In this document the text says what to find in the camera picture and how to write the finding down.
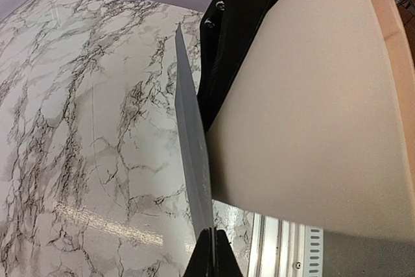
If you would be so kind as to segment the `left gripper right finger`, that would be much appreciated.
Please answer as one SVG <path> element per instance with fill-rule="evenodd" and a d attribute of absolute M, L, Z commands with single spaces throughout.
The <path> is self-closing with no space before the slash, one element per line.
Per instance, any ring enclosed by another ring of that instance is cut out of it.
<path fill-rule="evenodd" d="M 242 277 L 230 242 L 224 230 L 215 230 L 215 276 Z"/>

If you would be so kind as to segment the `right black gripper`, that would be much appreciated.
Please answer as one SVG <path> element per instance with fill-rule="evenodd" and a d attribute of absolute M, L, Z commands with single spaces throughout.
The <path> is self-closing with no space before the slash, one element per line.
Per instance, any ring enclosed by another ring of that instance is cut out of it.
<path fill-rule="evenodd" d="M 212 0 L 200 23 L 197 93 L 204 130 L 213 124 L 267 10 L 276 0 Z"/>

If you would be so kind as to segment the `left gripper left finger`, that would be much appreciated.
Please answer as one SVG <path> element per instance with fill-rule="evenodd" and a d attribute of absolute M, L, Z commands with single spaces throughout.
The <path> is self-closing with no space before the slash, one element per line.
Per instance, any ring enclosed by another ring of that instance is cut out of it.
<path fill-rule="evenodd" d="M 212 230 L 201 231 L 183 277 L 210 277 L 213 275 Z"/>

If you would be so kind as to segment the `cream letter paper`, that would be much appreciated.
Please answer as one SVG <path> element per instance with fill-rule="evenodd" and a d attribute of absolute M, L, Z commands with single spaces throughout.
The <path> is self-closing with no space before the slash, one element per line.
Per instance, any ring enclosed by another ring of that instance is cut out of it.
<path fill-rule="evenodd" d="M 414 63 L 394 0 L 279 0 L 207 133 L 213 197 L 414 239 Z"/>

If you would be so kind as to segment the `dark grey envelope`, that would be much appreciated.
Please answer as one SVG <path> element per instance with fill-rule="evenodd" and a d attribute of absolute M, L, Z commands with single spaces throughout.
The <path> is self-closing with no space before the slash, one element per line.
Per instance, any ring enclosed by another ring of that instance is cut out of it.
<path fill-rule="evenodd" d="M 175 34 L 176 93 L 174 99 L 187 198 L 195 237 L 214 228 L 206 137 L 181 26 Z"/>

